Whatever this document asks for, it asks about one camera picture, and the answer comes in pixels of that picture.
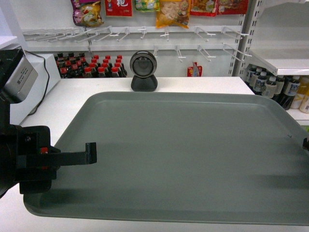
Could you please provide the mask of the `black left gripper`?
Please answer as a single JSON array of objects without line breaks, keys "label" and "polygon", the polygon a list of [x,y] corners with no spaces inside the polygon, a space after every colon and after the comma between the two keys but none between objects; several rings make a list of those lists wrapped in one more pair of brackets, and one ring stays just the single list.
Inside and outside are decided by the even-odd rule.
[{"label": "black left gripper", "polygon": [[[0,129],[0,193],[19,184],[21,194],[44,193],[56,179],[58,166],[47,158],[59,149],[51,146],[47,126],[10,125]],[[59,155],[60,166],[97,163],[97,143],[85,144],[85,151]]]}]

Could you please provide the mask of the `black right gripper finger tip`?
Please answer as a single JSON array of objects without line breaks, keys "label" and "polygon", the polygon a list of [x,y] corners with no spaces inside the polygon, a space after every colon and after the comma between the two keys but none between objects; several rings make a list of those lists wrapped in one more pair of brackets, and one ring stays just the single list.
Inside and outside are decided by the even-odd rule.
[{"label": "black right gripper finger tip", "polygon": [[309,151],[309,138],[308,137],[304,138],[302,146],[304,150]]}]

